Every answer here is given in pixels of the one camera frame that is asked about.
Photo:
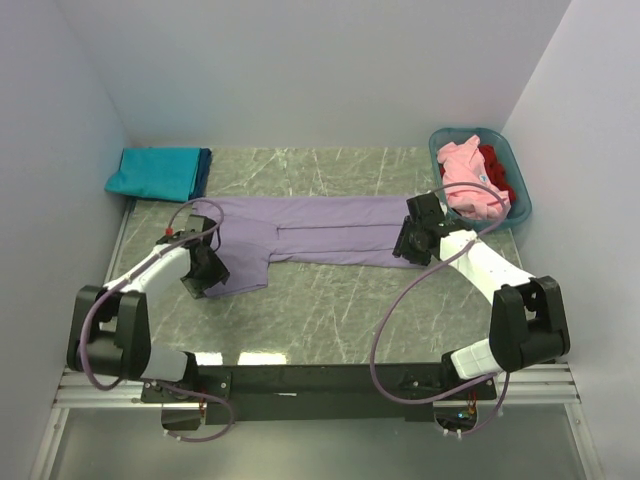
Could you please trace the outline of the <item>purple t shirt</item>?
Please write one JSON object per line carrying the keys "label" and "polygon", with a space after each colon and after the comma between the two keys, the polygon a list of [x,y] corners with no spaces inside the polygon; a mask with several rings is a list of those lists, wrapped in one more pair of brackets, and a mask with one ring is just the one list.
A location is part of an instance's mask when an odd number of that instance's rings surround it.
{"label": "purple t shirt", "polygon": [[414,267],[392,254],[408,213],[403,196],[215,197],[194,211],[224,213],[217,255],[230,277],[208,298],[265,288],[276,262]]}

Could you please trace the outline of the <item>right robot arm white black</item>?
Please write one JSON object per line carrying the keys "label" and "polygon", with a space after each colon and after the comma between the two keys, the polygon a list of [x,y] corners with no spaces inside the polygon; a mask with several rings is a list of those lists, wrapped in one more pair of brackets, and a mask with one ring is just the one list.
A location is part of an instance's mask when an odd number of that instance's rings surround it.
{"label": "right robot arm white black", "polygon": [[407,201],[393,255],[413,265],[437,259],[464,276],[491,305],[488,337],[442,357],[439,387],[460,399],[474,379],[512,373],[555,360],[570,350],[559,283],[516,267],[484,243],[465,222],[445,218],[436,194]]}

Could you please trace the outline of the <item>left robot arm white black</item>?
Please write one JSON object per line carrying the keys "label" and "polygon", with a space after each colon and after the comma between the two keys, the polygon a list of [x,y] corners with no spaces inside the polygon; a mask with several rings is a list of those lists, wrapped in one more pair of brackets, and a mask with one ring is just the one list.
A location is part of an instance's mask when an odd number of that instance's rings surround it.
{"label": "left robot arm white black", "polygon": [[136,266],[103,286],[76,295],[66,353],[69,369],[95,383],[99,375],[122,380],[164,381],[176,401],[193,399],[200,388],[195,356],[152,345],[149,305],[179,280],[195,299],[224,284],[230,272],[218,257],[216,221],[190,215],[186,228],[168,230]]}

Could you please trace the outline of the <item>pink t shirt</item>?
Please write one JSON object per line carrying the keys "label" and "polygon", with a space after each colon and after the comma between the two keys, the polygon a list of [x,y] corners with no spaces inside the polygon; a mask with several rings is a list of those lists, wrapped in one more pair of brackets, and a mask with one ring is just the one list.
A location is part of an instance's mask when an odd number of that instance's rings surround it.
{"label": "pink t shirt", "polygon": [[448,205],[471,220],[495,220],[509,212],[511,199],[489,177],[478,135],[464,143],[449,142],[437,151]]}

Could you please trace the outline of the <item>folded dark blue t shirt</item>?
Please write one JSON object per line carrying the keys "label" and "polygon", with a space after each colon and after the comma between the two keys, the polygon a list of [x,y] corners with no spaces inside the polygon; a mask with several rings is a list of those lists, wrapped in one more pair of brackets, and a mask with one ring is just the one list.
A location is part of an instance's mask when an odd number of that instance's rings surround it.
{"label": "folded dark blue t shirt", "polygon": [[195,172],[193,186],[189,194],[190,200],[205,196],[211,164],[212,164],[212,151],[209,148],[201,149],[198,155],[197,168]]}

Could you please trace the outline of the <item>red t shirt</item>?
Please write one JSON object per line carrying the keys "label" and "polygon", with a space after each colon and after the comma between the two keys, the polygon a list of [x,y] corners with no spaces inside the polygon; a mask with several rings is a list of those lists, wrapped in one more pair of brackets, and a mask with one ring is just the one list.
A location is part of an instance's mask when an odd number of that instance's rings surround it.
{"label": "red t shirt", "polygon": [[485,171],[490,182],[500,191],[507,192],[509,202],[514,204],[517,200],[515,190],[507,181],[506,170],[498,160],[495,149],[491,145],[481,144],[479,152],[484,158]]}

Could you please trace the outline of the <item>teal plastic basket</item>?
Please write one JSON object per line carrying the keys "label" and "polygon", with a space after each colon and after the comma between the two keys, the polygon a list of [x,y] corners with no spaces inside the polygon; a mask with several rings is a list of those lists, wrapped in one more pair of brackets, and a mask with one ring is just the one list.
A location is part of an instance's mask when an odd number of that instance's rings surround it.
{"label": "teal plastic basket", "polygon": [[[444,185],[442,183],[441,169],[436,159],[437,151],[449,142],[455,142],[456,144],[464,143],[469,137],[478,135],[480,138],[480,145],[491,145],[496,152],[498,160],[504,166],[506,170],[506,177],[508,183],[515,190],[517,200],[514,204],[511,204],[510,210],[507,213],[506,219],[500,224],[501,230],[512,229],[516,226],[524,223],[528,219],[532,212],[532,203],[529,196],[529,192],[522,175],[521,169],[515,157],[515,153],[511,148],[511,145],[504,136],[498,132],[488,128],[453,128],[446,127],[441,128],[431,134],[429,138],[429,150],[431,155],[431,162],[435,174],[435,181],[437,186]],[[449,216],[455,219],[462,219],[470,222],[473,227],[480,231],[486,228],[492,220],[471,220],[461,216],[455,210],[453,210],[446,201],[445,190],[439,193],[441,200],[444,201],[447,206]]]}

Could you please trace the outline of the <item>folded teal t shirt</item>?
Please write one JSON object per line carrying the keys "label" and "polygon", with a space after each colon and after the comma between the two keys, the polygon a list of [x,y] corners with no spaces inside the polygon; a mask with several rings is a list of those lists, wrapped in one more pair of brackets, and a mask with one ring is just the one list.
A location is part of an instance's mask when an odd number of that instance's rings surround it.
{"label": "folded teal t shirt", "polygon": [[105,190],[142,199],[186,202],[196,191],[200,148],[127,148]]}

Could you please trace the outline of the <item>black base beam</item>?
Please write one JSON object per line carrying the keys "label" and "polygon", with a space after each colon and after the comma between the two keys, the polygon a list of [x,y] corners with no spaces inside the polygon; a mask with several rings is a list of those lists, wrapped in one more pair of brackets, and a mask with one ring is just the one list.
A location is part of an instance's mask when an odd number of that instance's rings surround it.
{"label": "black base beam", "polygon": [[[439,363],[381,364],[378,379],[394,396],[422,399],[462,385]],[[402,405],[385,398],[374,386],[368,365],[236,365],[199,366],[194,383],[179,388],[222,398],[237,421],[343,420],[402,418],[433,421],[433,404]],[[492,380],[466,387],[446,398],[494,400]],[[223,405],[193,395],[174,393],[147,381],[143,404],[200,403],[206,425],[222,425],[229,415]]]}

